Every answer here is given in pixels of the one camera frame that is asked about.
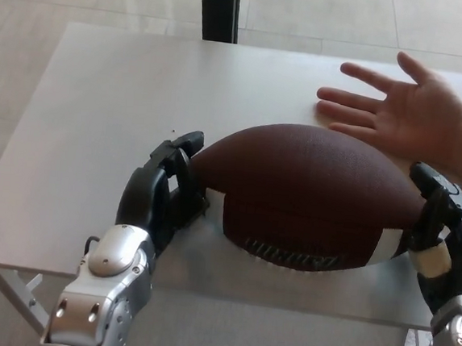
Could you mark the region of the person's bare open hand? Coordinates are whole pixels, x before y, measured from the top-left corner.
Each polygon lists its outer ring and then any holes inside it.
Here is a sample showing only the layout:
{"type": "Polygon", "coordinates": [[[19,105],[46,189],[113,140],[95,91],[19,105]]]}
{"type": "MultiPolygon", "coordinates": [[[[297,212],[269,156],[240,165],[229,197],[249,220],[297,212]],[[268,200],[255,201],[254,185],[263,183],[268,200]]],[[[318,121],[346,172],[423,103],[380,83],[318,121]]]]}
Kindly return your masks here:
{"type": "Polygon", "coordinates": [[[404,52],[397,63],[411,81],[356,63],[339,69],[385,94],[384,100],[322,87],[316,105],[330,129],[408,160],[449,166],[462,150],[462,101],[437,73],[404,52]]]}

